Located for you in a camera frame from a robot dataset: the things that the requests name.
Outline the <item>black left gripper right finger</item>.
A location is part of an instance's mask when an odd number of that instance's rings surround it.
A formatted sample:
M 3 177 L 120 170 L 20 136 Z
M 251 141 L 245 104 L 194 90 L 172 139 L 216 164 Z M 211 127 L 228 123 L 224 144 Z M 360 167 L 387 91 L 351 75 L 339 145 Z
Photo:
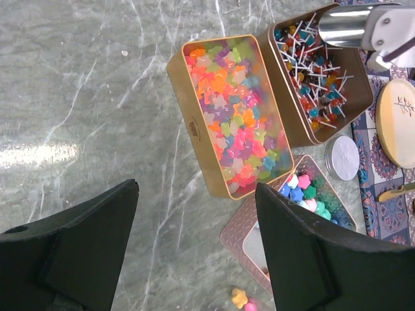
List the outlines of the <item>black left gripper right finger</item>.
M 278 310 L 413 310 L 414 248 L 378 240 L 255 190 Z

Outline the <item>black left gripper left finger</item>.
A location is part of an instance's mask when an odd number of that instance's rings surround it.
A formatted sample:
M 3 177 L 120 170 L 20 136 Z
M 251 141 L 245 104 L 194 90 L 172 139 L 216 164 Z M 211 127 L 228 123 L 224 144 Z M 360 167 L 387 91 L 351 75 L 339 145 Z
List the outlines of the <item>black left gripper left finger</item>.
M 1 309 L 47 310 L 61 295 L 86 310 L 110 310 L 138 198 L 128 179 L 1 233 Z

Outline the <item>silver metal scoop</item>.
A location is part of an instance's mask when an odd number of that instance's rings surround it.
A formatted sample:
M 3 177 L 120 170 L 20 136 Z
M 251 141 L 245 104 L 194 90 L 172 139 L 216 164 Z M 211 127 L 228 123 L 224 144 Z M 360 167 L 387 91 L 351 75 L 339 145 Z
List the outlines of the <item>silver metal scoop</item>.
M 375 24 L 384 13 L 400 7 L 400 3 L 336 6 L 323 13 L 318 22 L 318 33 L 330 45 L 372 51 Z

